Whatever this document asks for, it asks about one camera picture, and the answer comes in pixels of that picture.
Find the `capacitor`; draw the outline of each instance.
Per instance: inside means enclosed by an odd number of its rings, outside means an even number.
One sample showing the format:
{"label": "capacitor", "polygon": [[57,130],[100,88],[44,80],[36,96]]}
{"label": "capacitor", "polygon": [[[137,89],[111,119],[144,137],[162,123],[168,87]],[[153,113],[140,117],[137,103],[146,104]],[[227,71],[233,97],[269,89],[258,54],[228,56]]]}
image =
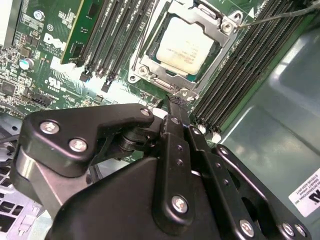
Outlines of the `capacitor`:
{"label": "capacitor", "polygon": [[38,21],[42,22],[43,20],[45,20],[45,14],[43,11],[36,10],[36,11],[34,11],[33,16]]}
{"label": "capacitor", "polygon": [[19,66],[23,70],[29,70],[35,66],[35,62],[30,58],[25,58],[25,59],[20,60]]}

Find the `metal socket frame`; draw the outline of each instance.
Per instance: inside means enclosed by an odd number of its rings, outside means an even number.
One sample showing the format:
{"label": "metal socket frame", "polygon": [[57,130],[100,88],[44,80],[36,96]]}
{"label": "metal socket frame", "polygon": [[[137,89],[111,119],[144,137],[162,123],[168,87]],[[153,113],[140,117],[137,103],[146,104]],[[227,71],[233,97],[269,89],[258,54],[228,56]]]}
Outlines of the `metal socket frame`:
{"label": "metal socket frame", "polygon": [[[212,74],[220,65],[221,61],[237,39],[238,31],[235,31],[235,28],[240,25],[243,20],[243,13],[239,10],[233,12],[229,16],[223,16],[223,14],[216,8],[212,7],[212,9],[209,9],[207,5],[208,3],[205,5],[200,4],[198,7],[188,9],[182,4],[173,0],[157,29],[158,32],[168,14],[175,14],[189,24],[202,24],[204,27],[204,33],[219,43],[221,46],[221,51],[211,63],[210,67],[204,73],[200,81],[191,82],[179,74],[176,74],[175,76],[167,74],[166,69],[163,66],[153,61],[148,55],[146,55],[146,51],[144,52],[143,57],[139,59],[134,75],[175,96],[179,96],[188,102],[198,99],[200,92],[207,85]],[[226,23],[229,24],[231,30],[229,30],[227,33],[224,33],[221,30],[221,26]],[[150,41],[147,49],[151,46],[153,40],[154,39]],[[139,71],[141,68],[147,69],[147,72],[143,71],[143,74],[141,74],[141,71]]]}

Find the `silver screw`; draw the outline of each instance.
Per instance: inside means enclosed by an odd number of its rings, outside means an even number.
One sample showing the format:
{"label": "silver screw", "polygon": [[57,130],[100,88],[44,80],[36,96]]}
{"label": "silver screw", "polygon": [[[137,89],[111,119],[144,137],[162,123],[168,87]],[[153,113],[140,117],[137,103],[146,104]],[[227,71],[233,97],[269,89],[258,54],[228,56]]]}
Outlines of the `silver screw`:
{"label": "silver screw", "polygon": [[88,145],[82,139],[75,138],[69,142],[69,147],[75,152],[82,153],[87,150]]}
{"label": "silver screw", "polygon": [[57,132],[59,132],[60,127],[55,122],[45,121],[40,124],[40,129],[45,134],[56,134]]}
{"label": "silver screw", "polygon": [[142,113],[143,115],[145,115],[145,116],[150,116],[150,112],[149,112],[148,109],[142,108],[140,111],[141,111],[141,113]]}
{"label": "silver screw", "polygon": [[225,149],[224,147],[220,147],[220,150],[221,150],[221,152],[222,152],[224,155],[227,155],[227,154],[228,154],[227,149]]}
{"label": "silver screw", "polygon": [[138,70],[138,74],[141,76],[146,76],[148,74],[148,69],[145,66],[142,66]]}
{"label": "silver screw", "polygon": [[221,24],[221,30],[224,32],[224,33],[230,33],[231,30],[232,30],[232,27],[231,27],[231,24],[228,23],[228,22],[224,22]]}
{"label": "silver screw", "polygon": [[201,134],[201,132],[200,132],[200,130],[198,129],[198,128],[193,128],[193,132],[195,133],[195,134],[198,134],[198,135],[200,135]]}
{"label": "silver screw", "polygon": [[188,211],[188,205],[186,201],[180,196],[173,196],[172,206],[181,214],[185,214]]}
{"label": "silver screw", "polygon": [[295,226],[296,230],[297,230],[302,236],[307,237],[307,234],[306,234],[305,230],[304,230],[300,225],[295,224],[294,226]]}
{"label": "silver screw", "polygon": [[254,228],[251,226],[250,222],[247,220],[240,220],[240,227],[242,231],[250,238],[253,238],[255,236]]}
{"label": "silver screw", "polygon": [[171,121],[174,122],[175,124],[180,123],[180,121],[176,117],[171,117]]}
{"label": "silver screw", "polygon": [[40,10],[34,11],[33,16],[38,21],[42,21],[45,18],[44,13],[42,11],[40,11]]}
{"label": "silver screw", "polygon": [[288,224],[288,223],[282,223],[282,227],[284,229],[284,231],[291,237],[295,236],[295,232],[292,229],[292,227]]}

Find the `motherboard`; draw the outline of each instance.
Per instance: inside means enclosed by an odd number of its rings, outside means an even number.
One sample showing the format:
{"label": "motherboard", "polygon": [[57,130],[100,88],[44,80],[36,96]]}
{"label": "motherboard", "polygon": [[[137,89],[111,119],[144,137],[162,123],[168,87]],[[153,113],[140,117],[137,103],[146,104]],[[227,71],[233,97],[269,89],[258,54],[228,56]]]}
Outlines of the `motherboard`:
{"label": "motherboard", "polygon": [[288,0],[11,2],[14,34],[7,31],[0,50],[2,112],[155,108],[174,95],[207,133],[228,127],[314,17],[239,28],[305,7]]}

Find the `white sticker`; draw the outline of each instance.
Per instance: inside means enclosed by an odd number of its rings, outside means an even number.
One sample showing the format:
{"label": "white sticker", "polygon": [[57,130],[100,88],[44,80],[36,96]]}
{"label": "white sticker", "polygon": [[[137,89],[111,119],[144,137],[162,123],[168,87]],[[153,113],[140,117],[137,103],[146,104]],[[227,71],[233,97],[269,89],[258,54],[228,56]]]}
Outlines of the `white sticker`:
{"label": "white sticker", "polygon": [[320,168],[289,196],[305,218],[320,207]]}

